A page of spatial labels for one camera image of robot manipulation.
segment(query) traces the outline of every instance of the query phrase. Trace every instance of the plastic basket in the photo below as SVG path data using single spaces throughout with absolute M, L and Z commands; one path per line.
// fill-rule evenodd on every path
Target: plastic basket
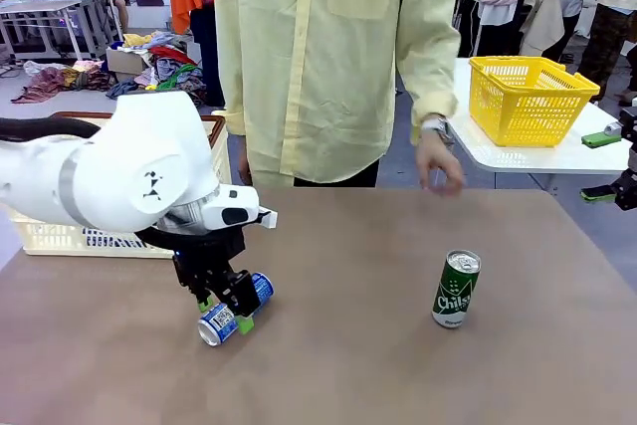
M 479 57 L 470 113 L 497 146 L 559 144 L 599 87 L 564 65 L 537 57 Z
M 106 113 L 70 113 L 57 115 L 80 118 L 103 125 L 110 117 Z M 202 116 L 209 133 L 213 164 L 219 180 L 232 183 L 228 157 L 228 132 L 220 116 Z M 140 241 L 134 234 L 108 233 L 82 226 L 47 224 L 31 219 L 11 208 L 5 208 L 22 240 L 24 252 L 34 256 L 87 256 L 170 259 L 171 251 L 155 248 Z

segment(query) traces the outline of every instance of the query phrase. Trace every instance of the yellow shirt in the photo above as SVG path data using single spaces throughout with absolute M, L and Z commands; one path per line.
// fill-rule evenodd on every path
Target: yellow shirt
M 454 1 L 215 0 L 228 129 L 246 135 L 255 184 L 340 181 L 380 158 L 396 66 L 415 128 L 451 115 Z

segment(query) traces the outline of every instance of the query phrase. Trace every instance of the clothing pile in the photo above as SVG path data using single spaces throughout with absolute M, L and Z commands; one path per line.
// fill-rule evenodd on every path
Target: clothing pile
M 167 43 L 152 45 L 163 42 L 168 36 L 171 40 Z M 139 36 L 130 37 L 129 35 L 124 37 L 126 38 L 124 48 L 126 48 L 126 44 L 130 49 L 135 49 L 135 46 L 138 46 L 139 49 L 136 49 L 136 53 L 148 53 L 149 57 L 146 62 L 149 66 L 133 79 L 127 79 L 113 86 L 106 94 L 110 99 L 115 100 L 118 96 L 137 89 L 160 91 L 178 89 L 187 92 L 196 106 L 206 103 L 203 72 L 192 59 L 171 45 L 175 38 L 173 34 L 155 32 L 150 39 Z
M 59 64 L 49 67 L 35 62 L 27 64 L 25 70 L 32 77 L 31 82 L 23 87 L 19 97 L 11 100 L 12 104 L 39 104 L 64 91 L 105 92 L 112 85 L 110 74 L 100 70 L 102 62 L 77 61 L 72 67 Z

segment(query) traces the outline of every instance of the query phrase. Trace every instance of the white basket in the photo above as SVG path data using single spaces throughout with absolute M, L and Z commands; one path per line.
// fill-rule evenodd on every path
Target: white basket
M 99 118 L 82 118 L 102 125 Z M 214 123 L 204 122 L 210 134 Z M 224 127 L 212 147 L 213 168 L 222 183 L 232 183 L 228 157 L 228 132 Z M 24 252 L 32 256 L 87 256 L 170 259 L 172 251 L 155 248 L 134 234 L 106 233 L 82 226 L 47 224 L 5 208 L 22 239 Z

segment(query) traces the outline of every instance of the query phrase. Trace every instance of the hand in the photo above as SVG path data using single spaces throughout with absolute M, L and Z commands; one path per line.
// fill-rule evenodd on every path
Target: hand
M 250 172 L 250 164 L 248 163 L 248 148 L 246 147 L 246 137 L 242 137 L 239 147 L 239 177 L 243 184 L 252 186 L 252 173 Z
M 444 186 L 432 190 L 441 196 L 458 196 L 465 186 L 465 173 L 460 161 L 447 149 L 436 131 L 423 131 L 416 147 L 416 165 L 420 172 L 420 186 L 429 189 L 429 173 L 442 169 L 447 174 Z

